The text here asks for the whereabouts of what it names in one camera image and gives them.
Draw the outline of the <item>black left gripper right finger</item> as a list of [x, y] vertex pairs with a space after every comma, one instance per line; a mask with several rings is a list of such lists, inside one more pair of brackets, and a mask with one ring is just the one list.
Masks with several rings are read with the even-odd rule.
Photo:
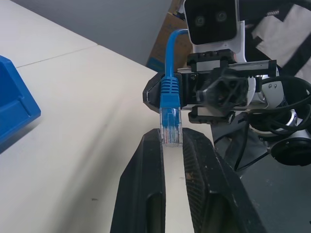
[[239, 176], [203, 133], [183, 129], [183, 156], [194, 233], [267, 233]]

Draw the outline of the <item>blue plastic bin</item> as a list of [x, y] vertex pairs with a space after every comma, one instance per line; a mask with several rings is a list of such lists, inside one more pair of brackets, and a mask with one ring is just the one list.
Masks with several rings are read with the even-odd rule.
[[8, 58], [0, 56], [0, 154], [21, 139], [41, 110]]

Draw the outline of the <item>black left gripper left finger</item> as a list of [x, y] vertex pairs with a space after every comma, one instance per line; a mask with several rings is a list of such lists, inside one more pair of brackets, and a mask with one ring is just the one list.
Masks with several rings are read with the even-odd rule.
[[165, 204], [163, 150], [152, 129], [120, 177], [110, 233], [165, 233]]

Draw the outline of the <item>brown cardboard box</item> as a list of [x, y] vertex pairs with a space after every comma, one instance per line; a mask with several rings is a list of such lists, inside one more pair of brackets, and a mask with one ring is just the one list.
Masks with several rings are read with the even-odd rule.
[[[150, 53], [146, 66], [156, 72], [163, 72], [165, 69], [166, 45], [170, 34], [177, 29], [187, 28], [183, 3], [184, 0], [172, 0]], [[174, 46], [175, 70], [186, 66], [187, 56], [191, 52], [192, 43], [189, 36], [187, 34], [178, 36]]]

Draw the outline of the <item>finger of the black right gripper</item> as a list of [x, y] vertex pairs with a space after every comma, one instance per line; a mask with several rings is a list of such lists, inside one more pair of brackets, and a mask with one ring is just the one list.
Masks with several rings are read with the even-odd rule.
[[146, 84], [143, 92], [143, 103], [152, 111], [159, 113], [160, 108], [160, 83], [164, 77], [164, 72], [157, 73]]
[[197, 101], [217, 110], [230, 110], [247, 104], [248, 78], [230, 68], [213, 69], [196, 91]]

